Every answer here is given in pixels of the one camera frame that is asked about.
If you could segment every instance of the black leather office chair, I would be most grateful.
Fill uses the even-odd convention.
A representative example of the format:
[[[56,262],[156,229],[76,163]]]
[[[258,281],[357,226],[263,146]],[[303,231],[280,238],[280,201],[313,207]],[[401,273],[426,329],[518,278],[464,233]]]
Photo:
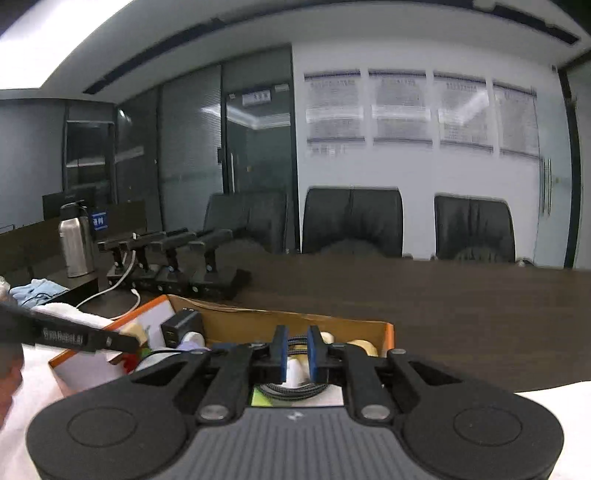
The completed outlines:
[[[304,208],[302,253],[402,256],[402,197],[396,189],[315,187]]]
[[[239,232],[231,249],[254,241],[269,253],[280,254],[285,251],[286,218],[287,197],[283,192],[214,193],[203,229]]]
[[[435,226],[438,259],[515,262],[513,221],[505,202],[436,195]]]

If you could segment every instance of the dark brown table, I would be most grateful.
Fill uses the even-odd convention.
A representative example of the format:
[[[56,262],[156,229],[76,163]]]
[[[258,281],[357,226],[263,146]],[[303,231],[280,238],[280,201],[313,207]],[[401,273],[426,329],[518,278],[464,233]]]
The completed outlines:
[[[591,273],[260,252],[219,254],[217,262],[252,272],[232,304],[385,320],[397,347],[513,391],[591,380]],[[118,291],[85,310],[115,316],[134,301]]]

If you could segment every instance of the power adapter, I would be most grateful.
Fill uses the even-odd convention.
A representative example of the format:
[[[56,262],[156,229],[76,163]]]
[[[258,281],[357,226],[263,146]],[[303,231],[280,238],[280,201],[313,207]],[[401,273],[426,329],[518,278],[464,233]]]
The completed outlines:
[[[201,333],[203,331],[203,317],[198,310],[182,309],[160,325],[164,344],[169,348],[178,347],[183,337],[189,332]]]

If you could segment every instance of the wall poster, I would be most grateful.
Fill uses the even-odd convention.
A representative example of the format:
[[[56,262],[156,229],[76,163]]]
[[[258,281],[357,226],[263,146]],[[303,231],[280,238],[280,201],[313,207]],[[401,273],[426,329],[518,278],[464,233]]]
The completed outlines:
[[[364,142],[361,72],[304,75],[308,144]]]
[[[493,90],[501,152],[539,158],[535,93],[496,82]]]
[[[492,151],[486,80],[435,73],[434,82],[441,143]]]
[[[374,143],[433,143],[425,72],[369,70]]]

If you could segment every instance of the cardboard box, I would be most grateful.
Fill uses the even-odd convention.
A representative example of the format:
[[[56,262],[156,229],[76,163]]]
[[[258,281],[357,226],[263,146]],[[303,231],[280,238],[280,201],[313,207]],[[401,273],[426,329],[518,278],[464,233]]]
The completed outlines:
[[[380,351],[382,356],[389,349],[394,348],[394,327],[390,323],[347,320],[325,315],[251,310],[189,300],[175,295],[162,295],[116,320],[105,329],[119,330],[127,323],[135,321],[147,331],[150,348],[163,348],[164,339],[160,324],[183,308],[201,312],[207,345],[217,342],[269,342],[277,325],[285,325],[289,336],[303,335],[310,325],[316,325],[321,331],[332,333],[335,342],[367,340]],[[64,395],[93,388],[124,375],[122,366],[111,365],[106,360],[104,352],[89,354],[64,351],[50,360],[49,365]]]

